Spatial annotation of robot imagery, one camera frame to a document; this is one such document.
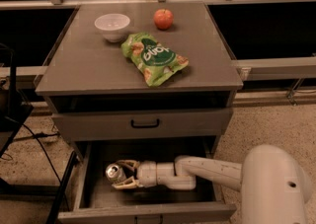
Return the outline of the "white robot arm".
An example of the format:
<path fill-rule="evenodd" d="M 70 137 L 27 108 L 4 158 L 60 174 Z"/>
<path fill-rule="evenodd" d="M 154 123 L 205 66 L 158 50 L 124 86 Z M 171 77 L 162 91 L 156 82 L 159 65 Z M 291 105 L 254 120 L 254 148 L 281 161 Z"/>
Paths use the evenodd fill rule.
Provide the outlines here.
<path fill-rule="evenodd" d="M 106 168 L 116 189 L 190 190 L 200 177 L 241 193 L 242 224 L 307 224 L 312 183 L 303 168 L 273 145 L 254 147 L 243 163 L 179 156 L 170 163 L 118 160 Z"/>

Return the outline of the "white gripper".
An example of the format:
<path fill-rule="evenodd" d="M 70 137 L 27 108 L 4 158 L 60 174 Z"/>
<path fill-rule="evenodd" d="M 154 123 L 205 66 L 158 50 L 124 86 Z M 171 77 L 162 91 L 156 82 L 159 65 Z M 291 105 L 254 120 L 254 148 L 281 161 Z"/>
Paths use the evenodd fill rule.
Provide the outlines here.
<path fill-rule="evenodd" d="M 118 160 L 117 164 L 127 172 L 136 171 L 136 177 L 113 184 L 115 189 L 134 189 L 138 187 L 156 187 L 157 186 L 157 164 L 153 161 L 139 162 L 136 160 Z"/>

